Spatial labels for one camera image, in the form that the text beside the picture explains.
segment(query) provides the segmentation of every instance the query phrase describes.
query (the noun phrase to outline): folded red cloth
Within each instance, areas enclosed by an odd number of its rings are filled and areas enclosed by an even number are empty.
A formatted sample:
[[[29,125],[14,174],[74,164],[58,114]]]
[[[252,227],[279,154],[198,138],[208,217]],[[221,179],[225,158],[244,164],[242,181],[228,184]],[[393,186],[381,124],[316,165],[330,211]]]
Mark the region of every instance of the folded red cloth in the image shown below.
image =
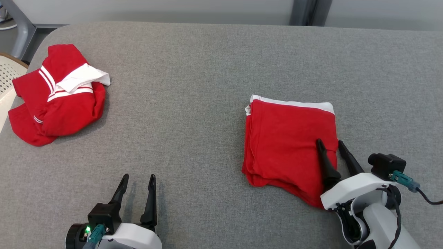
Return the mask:
[[[337,168],[338,139],[331,103],[276,101],[251,96],[246,107],[245,157],[242,172],[255,187],[273,185],[323,208],[317,147],[322,139]]]
[[[48,48],[42,67],[14,79],[24,104],[9,111],[14,133],[42,146],[71,135],[99,119],[109,75],[88,65],[73,44]]]

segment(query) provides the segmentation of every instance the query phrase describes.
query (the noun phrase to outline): gray table surface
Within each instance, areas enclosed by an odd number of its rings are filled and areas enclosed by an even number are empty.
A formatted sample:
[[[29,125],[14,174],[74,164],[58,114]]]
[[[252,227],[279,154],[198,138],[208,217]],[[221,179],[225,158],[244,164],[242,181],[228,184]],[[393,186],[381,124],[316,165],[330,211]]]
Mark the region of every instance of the gray table surface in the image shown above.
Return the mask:
[[[373,152],[443,198],[443,34],[324,27],[89,23],[62,27],[37,50],[73,43],[112,77],[103,117],[41,148],[9,122],[0,134],[3,248],[63,248],[69,226],[112,197],[138,222],[157,175],[164,248],[347,248],[338,218],[241,174],[251,94],[331,102],[339,139],[363,165]],[[14,106],[21,103],[17,98]],[[339,159],[339,171],[347,175]],[[443,242],[443,206],[400,188],[402,224],[422,248]]]

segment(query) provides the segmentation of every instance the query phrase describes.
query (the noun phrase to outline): brown rim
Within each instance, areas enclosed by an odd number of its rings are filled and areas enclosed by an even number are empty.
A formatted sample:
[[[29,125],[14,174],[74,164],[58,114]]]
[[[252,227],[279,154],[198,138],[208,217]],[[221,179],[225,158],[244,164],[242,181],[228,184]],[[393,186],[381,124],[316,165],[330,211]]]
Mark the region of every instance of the brown rim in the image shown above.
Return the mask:
[[[26,63],[24,63],[24,62],[22,62],[21,60],[15,58],[15,57],[12,56],[12,55],[8,55],[8,54],[6,54],[6,53],[0,53],[0,56],[6,57],[6,58],[8,58],[8,59],[11,59],[11,60],[13,60],[14,62],[16,62],[16,63],[18,63],[18,64],[24,66],[26,69],[28,69],[28,65],[26,65]]]

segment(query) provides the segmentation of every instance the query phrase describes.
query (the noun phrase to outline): teal cable connector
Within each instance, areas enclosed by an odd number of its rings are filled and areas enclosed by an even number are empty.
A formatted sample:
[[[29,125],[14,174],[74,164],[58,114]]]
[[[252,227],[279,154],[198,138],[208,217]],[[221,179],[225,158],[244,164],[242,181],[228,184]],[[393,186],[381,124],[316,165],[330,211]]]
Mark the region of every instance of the teal cable connector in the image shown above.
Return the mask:
[[[412,178],[401,173],[398,170],[394,170],[394,172],[392,172],[392,174],[389,174],[389,178],[394,182],[397,182],[403,186],[406,186],[409,189],[409,191],[414,192],[414,193],[416,193],[417,188],[420,187],[419,183],[414,182],[414,180]]]
[[[106,228],[104,225],[97,225],[92,231],[91,235],[88,237],[86,245],[83,249],[95,248],[95,245],[103,238],[106,233]]]

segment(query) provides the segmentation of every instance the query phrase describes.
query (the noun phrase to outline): perforated chair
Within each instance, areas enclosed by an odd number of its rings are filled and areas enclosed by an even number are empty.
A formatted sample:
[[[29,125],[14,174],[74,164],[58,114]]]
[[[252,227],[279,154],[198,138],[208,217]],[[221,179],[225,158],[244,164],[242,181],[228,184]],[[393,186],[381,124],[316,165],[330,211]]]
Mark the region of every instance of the perforated chair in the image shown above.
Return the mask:
[[[27,68],[28,65],[17,58],[0,53],[0,132],[16,97],[12,80],[26,74]]]

